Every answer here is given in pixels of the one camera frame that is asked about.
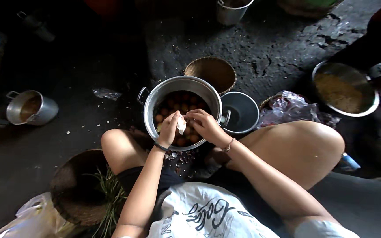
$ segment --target black wristband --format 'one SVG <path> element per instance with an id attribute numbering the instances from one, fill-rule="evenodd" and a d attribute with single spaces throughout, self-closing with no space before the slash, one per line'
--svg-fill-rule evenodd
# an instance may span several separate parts
<path id="1" fill-rule="evenodd" d="M 160 149 L 166 151 L 166 152 L 170 151 L 168 148 L 164 148 L 164 147 L 162 147 L 158 142 L 154 142 L 154 145 L 155 145 L 156 147 L 158 147 L 158 148 L 160 148 Z"/>

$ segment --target bracelet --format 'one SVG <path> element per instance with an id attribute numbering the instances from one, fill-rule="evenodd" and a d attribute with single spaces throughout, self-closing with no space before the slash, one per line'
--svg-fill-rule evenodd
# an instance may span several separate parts
<path id="1" fill-rule="evenodd" d="M 222 149 L 222 151 L 223 151 L 224 153 L 230 151 L 230 145 L 232 144 L 232 142 L 233 142 L 235 139 L 236 139 L 236 138 L 233 138 L 232 141 L 230 141 L 229 145 L 228 145 L 226 148 Z"/>
<path id="2" fill-rule="evenodd" d="M 154 145 L 155 145 L 156 147 L 158 147 L 158 148 L 160 148 L 160 149 L 166 151 L 166 152 L 170 151 L 168 148 L 164 148 L 164 147 L 162 147 L 158 142 L 154 142 Z"/>

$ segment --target person's left hand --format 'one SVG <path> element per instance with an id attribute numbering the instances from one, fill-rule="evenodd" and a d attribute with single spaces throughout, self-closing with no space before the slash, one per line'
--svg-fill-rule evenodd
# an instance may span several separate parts
<path id="1" fill-rule="evenodd" d="M 164 148 L 169 148 L 173 143 L 174 136 L 176 135 L 177 120 L 179 120 L 180 112 L 176 111 L 168 116 L 161 126 L 160 136 L 157 142 Z"/>

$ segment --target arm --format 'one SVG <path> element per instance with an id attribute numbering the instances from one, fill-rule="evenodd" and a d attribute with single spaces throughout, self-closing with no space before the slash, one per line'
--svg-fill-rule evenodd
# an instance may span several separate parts
<path id="1" fill-rule="evenodd" d="M 207 141 L 226 148 L 232 141 L 215 119 L 201 109 L 188 112 L 186 118 Z M 258 194 L 282 217 L 293 233 L 297 225 L 307 219 L 336 220 L 305 189 L 267 164 L 238 141 L 230 145 L 227 153 L 236 162 Z"/>
<path id="2" fill-rule="evenodd" d="M 177 111 L 162 123 L 158 143 L 164 148 L 170 147 L 173 142 L 179 115 L 180 113 Z M 146 228 L 149 225 L 157 198 L 158 182 L 165 153 L 156 146 L 151 149 L 145 165 L 124 203 L 113 238 L 144 237 L 146 235 Z"/>

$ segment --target stainless steel container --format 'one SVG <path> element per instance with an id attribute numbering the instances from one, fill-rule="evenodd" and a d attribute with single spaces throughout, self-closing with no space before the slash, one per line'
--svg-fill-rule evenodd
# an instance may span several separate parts
<path id="1" fill-rule="evenodd" d="M 220 100 L 220 96 L 217 91 L 206 81 L 192 77 L 192 76 L 177 76 L 174 78 L 170 78 L 158 84 L 147 97 L 145 103 L 140 100 L 144 91 L 148 89 L 144 87 L 141 89 L 138 95 L 138 101 L 141 104 L 144 104 L 144 122 L 146 130 L 154 141 L 158 139 L 157 127 L 154 125 L 154 108 L 156 108 L 166 97 L 167 94 L 174 91 L 191 91 L 200 96 L 209 106 L 211 110 L 211 115 L 217 120 L 220 124 L 222 120 L 222 104 Z M 176 147 L 170 146 L 171 150 L 176 151 L 185 151 L 189 149 L 194 149 L 201 144 L 206 142 L 205 139 L 200 140 L 199 142 L 187 146 L 187 147 Z"/>
<path id="2" fill-rule="evenodd" d="M 58 113 L 57 103 L 35 90 L 24 91 L 18 93 L 11 91 L 6 95 L 11 98 L 11 102 L 7 107 L 7 119 L 15 125 L 30 124 L 30 125 L 43 125 L 52 120 Z M 22 119 L 20 114 L 23 106 L 29 99 L 34 97 L 40 98 L 40 106 L 36 113 L 30 115 L 27 119 Z"/>
<path id="3" fill-rule="evenodd" d="M 361 105 L 361 112 L 360 113 L 348 113 L 342 110 L 337 109 L 333 105 L 331 105 L 329 102 L 325 101 L 323 96 L 318 91 L 317 87 L 315 86 L 315 76 L 317 74 L 332 74 L 339 79 L 341 79 L 343 82 L 348 83 L 355 87 L 358 91 L 362 93 L 362 105 Z M 314 89 L 316 91 L 316 94 L 320 97 L 320 99 L 332 110 L 346 116 L 352 116 L 352 117 L 360 117 L 360 116 L 366 116 L 373 111 L 375 111 L 379 105 L 379 94 L 376 89 L 373 88 L 373 86 L 370 84 L 371 79 L 364 73 L 359 72 L 357 69 L 352 68 L 351 66 L 348 66 L 346 64 L 342 63 L 333 63 L 333 62 L 326 62 L 323 61 L 319 63 L 312 72 L 312 81 L 314 85 Z"/>
<path id="4" fill-rule="evenodd" d="M 230 5 L 232 0 L 217 0 L 217 21 L 223 25 L 234 25 L 239 23 L 245 15 L 246 9 L 251 5 L 254 0 L 241 0 L 245 5 L 232 8 Z"/>
<path id="5" fill-rule="evenodd" d="M 255 101 L 241 92 L 228 92 L 221 96 L 223 111 L 230 110 L 230 120 L 223 129 L 229 134 L 250 132 L 260 119 L 260 110 Z"/>

